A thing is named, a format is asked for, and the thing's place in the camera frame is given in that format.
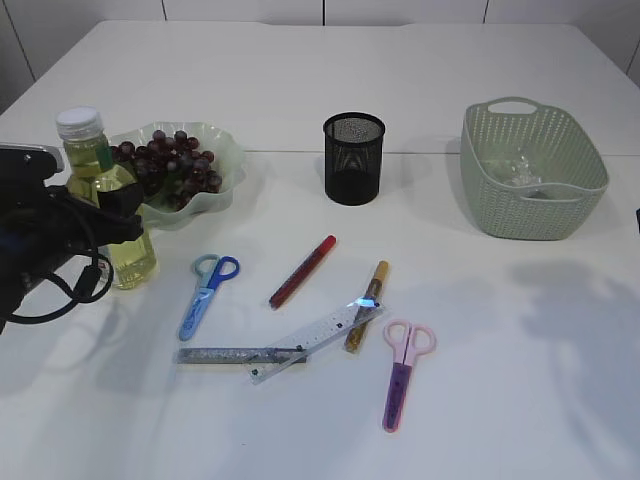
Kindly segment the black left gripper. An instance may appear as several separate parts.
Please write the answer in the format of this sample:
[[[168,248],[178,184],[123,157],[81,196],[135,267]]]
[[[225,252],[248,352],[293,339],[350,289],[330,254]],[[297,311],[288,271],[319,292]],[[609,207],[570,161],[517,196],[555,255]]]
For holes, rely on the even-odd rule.
[[[99,246],[137,240],[144,232],[138,212],[144,200],[139,183],[98,191],[91,210],[75,202],[63,186],[12,169],[1,160],[1,318],[21,320],[16,311],[25,296],[44,281],[58,286],[69,302],[39,320],[54,320],[80,303],[93,301],[100,278]],[[55,271],[74,256],[91,259],[75,287]]]

